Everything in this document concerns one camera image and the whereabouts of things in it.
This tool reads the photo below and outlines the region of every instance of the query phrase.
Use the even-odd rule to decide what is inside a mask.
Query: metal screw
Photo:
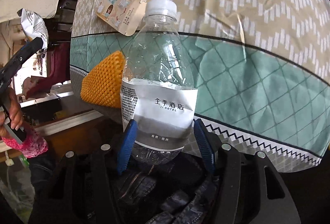
[[[101,146],[101,150],[109,150],[111,148],[111,146],[109,144],[104,144]]]
[[[68,151],[66,154],[65,154],[65,157],[67,158],[71,158],[73,157],[73,155],[75,155],[75,153],[73,151]]]
[[[257,155],[262,159],[266,157],[266,154],[263,151],[258,151]]]
[[[230,150],[231,146],[229,144],[222,144],[221,148],[224,150]]]

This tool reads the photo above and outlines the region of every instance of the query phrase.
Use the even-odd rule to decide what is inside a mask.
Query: bottle neck
[[[175,19],[173,17],[167,15],[149,15],[146,17],[146,24],[173,24],[175,23]]]

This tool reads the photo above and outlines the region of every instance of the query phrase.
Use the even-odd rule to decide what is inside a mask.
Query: fingers
[[[11,99],[9,118],[11,119],[11,129],[18,130],[23,123],[23,113],[20,104],[17,101],[17,96],[12,88],[9,90],[9,97]]]
[[[10,117],[10,119],[12,119],[12,122],[11,122],[11,129],[15,129],[15,130],[18,130],[21,126],[22,126],[22,123],[23,123],[23,114],[22,114],[22,111],[18,111],[17,114],[15,115],[14,118]]]
[[[7,130],[3,127],[5,121],[5,114],[0,112],[0,137],[2,138],[10,138]]]

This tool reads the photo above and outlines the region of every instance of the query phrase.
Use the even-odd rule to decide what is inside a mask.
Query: teal diamond pattern fabric
[[[91,71],[127,52],[119,33],[72,38],[70,64]],[[299,67],[234,43],[181,35],[198,88],[196,113],[323,156],[330,133],[330,87]]]

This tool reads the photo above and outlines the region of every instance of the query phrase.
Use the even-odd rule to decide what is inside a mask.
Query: pink knitted fabric
[[[26,158],[36,157],[48,150],[48,144],[38,133],[26,122],[23,122],[24,130],[26,131],[26,139],[19,145],[15,139],[2,138],[3,142],[16,150],[23,153]]]

